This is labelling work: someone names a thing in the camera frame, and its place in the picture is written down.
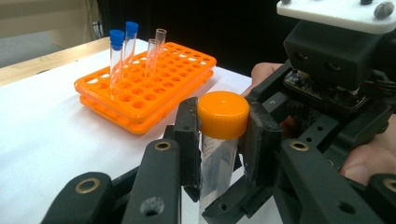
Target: white surface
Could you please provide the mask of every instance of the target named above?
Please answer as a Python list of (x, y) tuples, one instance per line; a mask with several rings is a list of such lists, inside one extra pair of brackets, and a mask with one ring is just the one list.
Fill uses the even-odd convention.
[[(146, 49), (147, 43), (138, 40), (136, 53)], [(0, 223), (39, 223), (77, 175), (103, 172), (114, 179), (135, 168), (147, 143), (174, 123), (176, 110), (148, 133), (134, 135), (83, 106), (74, 81), (108, 64), (105, 50), (0, 88)], [(215, 67), (214, 76), (192, 96), (220, 90), (240, 93), (249, 84), (249, 77)], [(197, 223), (198, 203), (182, 191), (182, 221)], [(279, 223), (271, 202), (258, 214), (268, 223)], [(241, 223), (263, 221), (262, 216)]]
[(291, 0), (288, 4), (277, 3), (277, 13), (306, 21), (315, 21), (370, 34), (385, 34), (396, 28), (396, 12), (384, 20), (374, 16), (375, 8), (383, 2), (396, 0), (373, 0), (368, 6), (361, 6), (360, 0)]

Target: orange cap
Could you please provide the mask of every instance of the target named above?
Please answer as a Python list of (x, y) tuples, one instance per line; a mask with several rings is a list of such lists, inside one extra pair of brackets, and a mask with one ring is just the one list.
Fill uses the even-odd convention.
[(233, 92), (212, 91), (198, 102), (201, 132), (206, 136), (223, 140), (241, 136), (248, 123), (247, 100)]

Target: human hand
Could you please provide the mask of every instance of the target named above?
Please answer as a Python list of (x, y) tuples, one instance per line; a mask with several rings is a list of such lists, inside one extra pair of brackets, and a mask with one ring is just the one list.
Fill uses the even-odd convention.
[[(281, 63), (258, 63), (252, 71), (252, 83), (242, 93), (247, 96), (250, 91), (268, 78)], [(280, 126), (286, 137), (295, 136), (300, 130), (298, 121), (286, 118)], [(389, 119), (389, 126), (384, 133), (377, 134), (366, 145), (356, 147), (349, 153), (340, 174), (349, 179), (367, 185), (370, 177), (375, 174), (396, 174), (396, 115)]]

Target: test tube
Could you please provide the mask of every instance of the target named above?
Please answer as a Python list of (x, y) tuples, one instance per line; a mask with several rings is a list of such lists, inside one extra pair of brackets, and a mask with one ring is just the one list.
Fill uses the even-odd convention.
[(128, 66), (134, 61), (134, 45), (136, 42), (137, 29), (139, 25), (133, 21), (127, 21), (125, 25), (125, 47), (123, 54), (123, 64)]
[(161, 53), (163, 53), (163, 45), (165, 44), (166, 30), (164, 30), (162, 28), (158, 28), (155, 31), (155, 39), (160, 41), (159, 54), (161, 54)]
[(160, 46), (159, 40), (153, 38), (148, 40), (148, 51), (146, 55), (146, 71), (144, 77), (145, 86), (149, 84), (150, 78), (154, 76), (155, 70), (157, 69), (159, 46)]
[(198, 102), (202, 156), (199, 223), (205, 209), (231, 184), (238, 138), (247, 127), (247, 100), (233, 92), (212, 91)]
[(110, 30), (110, 91), (113, 94), (116, 84), (122, 81), (122, 46), (124, 32)]

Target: test tube rack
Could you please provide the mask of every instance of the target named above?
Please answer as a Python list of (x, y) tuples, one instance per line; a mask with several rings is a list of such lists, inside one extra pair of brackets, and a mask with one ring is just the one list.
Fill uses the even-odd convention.
[(122, 68), (122, 82), (110, 88), (105, 67), (75, 82), (80, 102), (131, 133), (143, 134), (212, 76), (216, 59), (179, 44), (165, 43), (154, 76), (145, 77), (146, 55)]

